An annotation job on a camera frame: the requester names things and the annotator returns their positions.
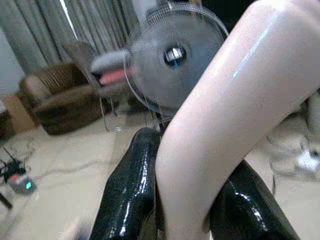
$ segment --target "gray cushion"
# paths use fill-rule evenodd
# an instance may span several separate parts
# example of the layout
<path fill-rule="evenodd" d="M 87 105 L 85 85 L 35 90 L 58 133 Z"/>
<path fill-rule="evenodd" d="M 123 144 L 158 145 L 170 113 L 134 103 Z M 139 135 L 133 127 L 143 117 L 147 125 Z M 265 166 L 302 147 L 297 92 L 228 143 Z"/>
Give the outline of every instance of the gray cushion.
<path fill-rule="evenodd" d="M 97 56 L 91 64 L 91 73 L 103 74 L 105 72 L 121 68 L 124 65 L 124 57 L 128 54 L 126 49 L 112 51 Z"/>

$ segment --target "chair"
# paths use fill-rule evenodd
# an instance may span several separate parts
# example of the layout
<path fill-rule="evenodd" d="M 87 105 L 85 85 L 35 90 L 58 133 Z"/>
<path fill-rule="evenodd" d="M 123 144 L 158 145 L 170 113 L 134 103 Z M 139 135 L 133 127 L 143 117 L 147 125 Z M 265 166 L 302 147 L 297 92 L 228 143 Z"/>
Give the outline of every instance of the chair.
<path fill-rule="evenodd" d="M 71 132 L 101 116 L 99 98 L 72 63 L 29 74 L 19 87 L 25 108 L 49 135 Z"/>
<path fill-rule="evenodd" d="M 129 85 L 126 81 L 117 81 L 108 85 L 100 85 L 98 76 L 95 76 L 91 73 L 91 63 L 98 56 L 98 54 L 90 44 L 77 41 L 64 44 L 63 49 L 72 59 L 72 61 L 78 66 L 78 68 L 88 80 L 89 84 L 94 88 L 95 93 L 98 95 L 104 126 L 105 129 L 109 131 L 109 128 L 107 127 L 102 99 L 107 99 L 110 102 L 112 112 L 115 116 L 121 117 L 128 114 L 128 112 L 117 113 L 115 111 L 115 101 L 124 95 L 133 96 Z M 120 132 L 125 128 L 125 126 L 117 126 L 116 128 L 112 129 L 112 131 Z"/>

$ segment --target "pink cushion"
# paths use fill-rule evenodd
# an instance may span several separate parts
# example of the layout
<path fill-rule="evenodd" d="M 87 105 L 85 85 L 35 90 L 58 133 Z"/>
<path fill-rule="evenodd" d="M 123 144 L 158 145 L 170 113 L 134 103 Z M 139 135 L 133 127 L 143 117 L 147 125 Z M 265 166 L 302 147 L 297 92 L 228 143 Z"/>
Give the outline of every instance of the pink cushion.
<path fill-rule="evenodd" d="M 126 70 L 126 74 L 129 77 L 131 77 L 132 75 L 132 70 L 131 68 L 127 68 Z M 126 81 L 126 75 L 125 75 L 125 70 L 123 68 L 118 68 L 116 70 L 113 70 L 113 71 L 108 71 L 108 72 L 105 72 L 99 82 L 101 85 L 109 85 L 109 84 L 112 84 L 112 83 L 116 83 L 116 82 L 123 82 L 123 81 Z"/>

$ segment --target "green light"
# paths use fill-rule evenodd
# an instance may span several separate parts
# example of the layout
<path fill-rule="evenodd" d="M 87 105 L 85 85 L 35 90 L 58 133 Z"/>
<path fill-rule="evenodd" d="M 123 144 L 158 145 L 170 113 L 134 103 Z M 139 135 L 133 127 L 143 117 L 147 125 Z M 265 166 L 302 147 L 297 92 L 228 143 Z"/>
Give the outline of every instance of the green light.
<path fill-rule="evenodd" d="M 31 182 L 28 181 L 25 186 L 26 186 L 26 189 L 31 188 Z"/>

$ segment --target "brown armchair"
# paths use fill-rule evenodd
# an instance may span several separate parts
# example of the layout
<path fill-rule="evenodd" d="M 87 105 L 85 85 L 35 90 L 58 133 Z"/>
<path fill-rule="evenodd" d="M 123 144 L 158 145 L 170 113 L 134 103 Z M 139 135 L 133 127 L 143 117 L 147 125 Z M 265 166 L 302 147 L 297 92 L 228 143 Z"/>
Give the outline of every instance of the brown armchair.
<path fill-rule="evenodd" d="M 101 117 L 99 97 L 72 63 L 29 74 L 19 86 L 25 107 L 49 135 L 71 132 Z"/>

